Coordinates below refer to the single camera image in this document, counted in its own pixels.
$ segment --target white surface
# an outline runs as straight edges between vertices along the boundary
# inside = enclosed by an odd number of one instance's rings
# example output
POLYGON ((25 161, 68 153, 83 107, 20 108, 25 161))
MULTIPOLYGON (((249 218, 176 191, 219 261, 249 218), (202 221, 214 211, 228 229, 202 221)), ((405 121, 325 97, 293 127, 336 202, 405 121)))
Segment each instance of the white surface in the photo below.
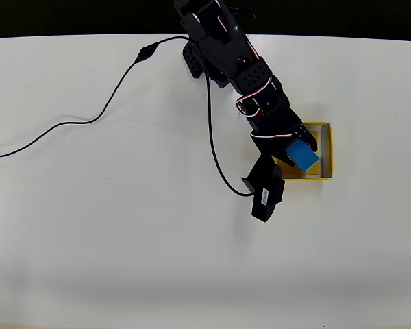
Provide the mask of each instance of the white surface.
MULTIPOLYGON (((100 111, 161 36, 0 40, 0 152, 100 111)), ((0 159, 0 321, 88 328, 411 324, 411 43, 256 36, 303 121, 334 129, 327 182, 288 182, 263 224, 221 181, 182 41, 106 117, 0 159)), ((258 156, 212 88, 229 180, 258 156)))

